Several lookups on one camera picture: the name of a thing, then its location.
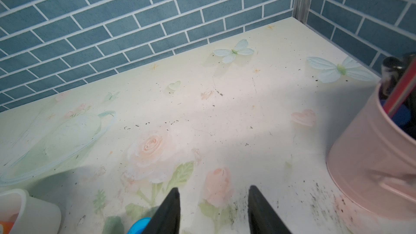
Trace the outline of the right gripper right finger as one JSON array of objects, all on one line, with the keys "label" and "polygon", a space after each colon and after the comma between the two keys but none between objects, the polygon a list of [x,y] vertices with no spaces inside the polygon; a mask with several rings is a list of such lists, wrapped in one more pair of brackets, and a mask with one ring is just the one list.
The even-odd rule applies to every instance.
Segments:
[{"label": "right gripper right finger", "polygon": [[248,196],[248,220],[251,234],[291,234],[257,186]]}]

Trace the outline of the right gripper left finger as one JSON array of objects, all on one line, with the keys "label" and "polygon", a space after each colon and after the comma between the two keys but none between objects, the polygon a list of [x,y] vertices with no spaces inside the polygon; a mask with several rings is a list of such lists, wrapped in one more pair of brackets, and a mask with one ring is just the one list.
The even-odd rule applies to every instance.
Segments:
[{"label": "right gripper left finger", "polygon": [[174,187],[153,215],[142,234],[179,234],[180,194]]}]

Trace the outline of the white storage box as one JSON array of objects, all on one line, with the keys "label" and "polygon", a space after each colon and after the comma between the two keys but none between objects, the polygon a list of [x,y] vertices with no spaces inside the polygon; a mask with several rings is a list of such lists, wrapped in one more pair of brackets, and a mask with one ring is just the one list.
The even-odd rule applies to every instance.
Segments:
[{"label": "white storage box", "polygon": [[57,205],[17,188],[1,193],[1,221],[14,222],[10,234],[56,234],[61,211]]}]

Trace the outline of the orange tape roll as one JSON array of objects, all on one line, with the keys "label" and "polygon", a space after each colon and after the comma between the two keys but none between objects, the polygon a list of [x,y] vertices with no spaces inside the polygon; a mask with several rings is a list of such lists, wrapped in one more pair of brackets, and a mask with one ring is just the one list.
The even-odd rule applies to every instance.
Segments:
[{"label": "orange tape roll", "polygon": [[13,226],[14,226],[14,222],[0,221],[0,234],[10,234]]}]

